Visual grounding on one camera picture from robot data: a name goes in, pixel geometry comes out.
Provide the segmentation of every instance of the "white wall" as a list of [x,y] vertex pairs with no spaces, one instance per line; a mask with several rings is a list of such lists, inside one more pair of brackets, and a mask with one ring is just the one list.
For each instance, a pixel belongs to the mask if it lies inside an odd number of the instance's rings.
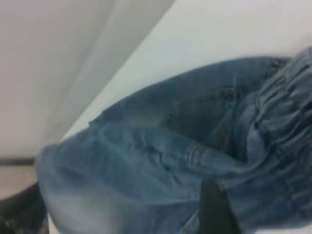
[[0,157],[60,140],[171,3],[0,0]]

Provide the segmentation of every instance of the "denim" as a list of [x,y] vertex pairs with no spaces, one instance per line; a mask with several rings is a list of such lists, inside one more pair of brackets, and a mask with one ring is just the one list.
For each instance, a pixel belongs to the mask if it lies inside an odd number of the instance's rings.
[[202,67],[124,98],[41,150],[39,187],[63,234],[196,234],[200,184],[244,233],[312,220],[312,50]]

